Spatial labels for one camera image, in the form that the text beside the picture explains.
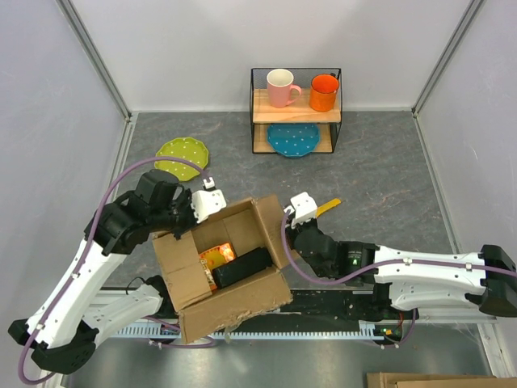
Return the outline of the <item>yellow utility knife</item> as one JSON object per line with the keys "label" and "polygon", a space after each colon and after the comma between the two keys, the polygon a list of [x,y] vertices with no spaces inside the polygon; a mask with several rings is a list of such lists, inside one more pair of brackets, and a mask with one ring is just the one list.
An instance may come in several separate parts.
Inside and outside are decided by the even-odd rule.
{"label": "yellow utility knife", "polygon": [[339,198],[334,198],[332,200],[327,201],[323,205],[319,205],[317,207],[317,213],[316,217],[320,217],[322,214],[328,212],[329,210],[339,206],[342,203],[342,201]]}

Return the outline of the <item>brown cardboard express box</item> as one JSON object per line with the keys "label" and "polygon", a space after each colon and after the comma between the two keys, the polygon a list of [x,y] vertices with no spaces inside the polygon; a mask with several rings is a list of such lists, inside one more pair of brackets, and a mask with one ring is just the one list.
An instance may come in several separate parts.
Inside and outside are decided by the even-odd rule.
{"label": "brown cardboard express box", "polygon": [[283,216],[277,196],[248,198],[181,238],[165,231],[153,236],[185,344],[292,301],[282,273],[288,266]]}

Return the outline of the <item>orange yellow toy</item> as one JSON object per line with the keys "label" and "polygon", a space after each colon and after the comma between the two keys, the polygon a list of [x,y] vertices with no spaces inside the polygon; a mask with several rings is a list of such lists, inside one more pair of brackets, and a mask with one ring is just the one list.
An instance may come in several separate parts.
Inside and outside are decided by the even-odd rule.
{"label": "orange yellow toy", "polygon": [[200,262],[207,277],[209,287],[212,291],[217,289],[213,279],[214,269],[229,263],[236,258],[235,251],[229,242],[207,249],[200,253]]}

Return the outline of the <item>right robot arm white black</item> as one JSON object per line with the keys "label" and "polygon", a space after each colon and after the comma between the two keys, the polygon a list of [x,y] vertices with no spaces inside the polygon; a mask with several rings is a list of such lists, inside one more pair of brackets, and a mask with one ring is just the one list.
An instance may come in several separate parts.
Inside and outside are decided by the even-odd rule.
{"label": "right robot arm white black", "polygon": [[322,233],[316,219],[281,224],[289,263],[297,253],[312,269],[305,279],[320,285],[359,280],[372,284],[372,313],[388,318],[396,311],[422,308],[476,308],[494,317],[516,316],[516,265],[497,245],[451,255],[394,249],[375,243],[336,241]]}

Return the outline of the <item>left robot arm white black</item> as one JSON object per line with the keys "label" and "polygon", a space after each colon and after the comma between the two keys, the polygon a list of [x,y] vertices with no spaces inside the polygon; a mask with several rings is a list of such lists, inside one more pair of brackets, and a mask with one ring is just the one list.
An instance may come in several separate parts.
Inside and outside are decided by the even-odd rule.
{"label": "left robot arm white black", "polygon": [[166,231],[179,238],[204,221],[208,216],[202,204],[205,194],[185,188],[169,172],[153,169],[140,177],[135,189],[113,201],[102,199],[51,295],[31,317],[9,326],[11,338],[23,346],[22,380],[27,357],[51,374],[71,374],[128,324],[174,314],[178,300],[168,293],[161,276],[151,276],[137,290],[95,312],[88,308],[106,279],[153,232]]}

